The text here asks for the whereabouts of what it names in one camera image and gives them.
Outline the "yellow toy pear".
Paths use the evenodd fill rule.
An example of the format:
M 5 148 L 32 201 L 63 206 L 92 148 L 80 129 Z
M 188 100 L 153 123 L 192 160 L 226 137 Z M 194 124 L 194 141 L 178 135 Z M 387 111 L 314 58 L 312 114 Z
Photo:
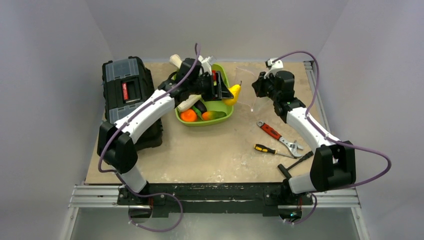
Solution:
M 239 84 L 235 84 L 229 88 L 229 91 L 233 95 L 233 98 L 223 99 L 222 102 L 227 106 L 234 106 L 238 102 L 241 89 L 242 89 L 242 81 L 240 81 Z

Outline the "clear zip top bag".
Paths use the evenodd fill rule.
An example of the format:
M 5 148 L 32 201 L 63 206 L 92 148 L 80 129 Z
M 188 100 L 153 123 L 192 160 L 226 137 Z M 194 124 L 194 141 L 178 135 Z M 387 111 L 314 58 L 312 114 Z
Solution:
M 249 107 L 251 112 L 259 112 L 270 99 L 268 97 L 257 97 L 252 84 L 258 79 L 261 72 L 267 69 L 255 66 L 238 66 L 235 71 L 235 83 L 241 83 L 237 103 Z

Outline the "orange toy tangerine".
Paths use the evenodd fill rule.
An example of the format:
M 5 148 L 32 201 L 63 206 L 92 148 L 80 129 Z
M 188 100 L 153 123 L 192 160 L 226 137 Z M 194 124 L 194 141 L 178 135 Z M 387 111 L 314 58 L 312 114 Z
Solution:
M 187 109 L 180 112 L 180 119 L 184 122 L 196 122 L 198 119 L 197 113 L 193 109 Z

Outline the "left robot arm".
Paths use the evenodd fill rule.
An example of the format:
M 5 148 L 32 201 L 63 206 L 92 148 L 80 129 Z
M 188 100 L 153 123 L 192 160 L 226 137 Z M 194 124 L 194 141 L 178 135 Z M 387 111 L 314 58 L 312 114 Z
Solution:
M 186 58 L 177 68 L 134 110 L 117 121 L 104 121 L 99 128 L 99 161 L 113 167 L 112 172 L 130 189 L 129 197 L 138 205 L 149 199 L 148 182 L 136 167 L 135 144 L 145 131 L 191 95 L 200 95 L 204 101 L 235 98 L 198 57 Z

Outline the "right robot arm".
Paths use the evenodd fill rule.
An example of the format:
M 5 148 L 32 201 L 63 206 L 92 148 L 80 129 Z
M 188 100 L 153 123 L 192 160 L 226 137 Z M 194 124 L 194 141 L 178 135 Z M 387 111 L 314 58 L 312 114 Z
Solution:
M 356 181 L 355 150 L 350 141 L 330 141 L 332 135 L 307 112 L 305 104 L 295 97 L 295 77 L 286 70 L 261 72 L 252 83 L 255 95 L 273 101 L 275 114 L 292 127 L 313 152 L 311 169 L 303 175 L 283 181 L 280 196 L 288 204 L 308 192 L 324 192 L 354 184 Z

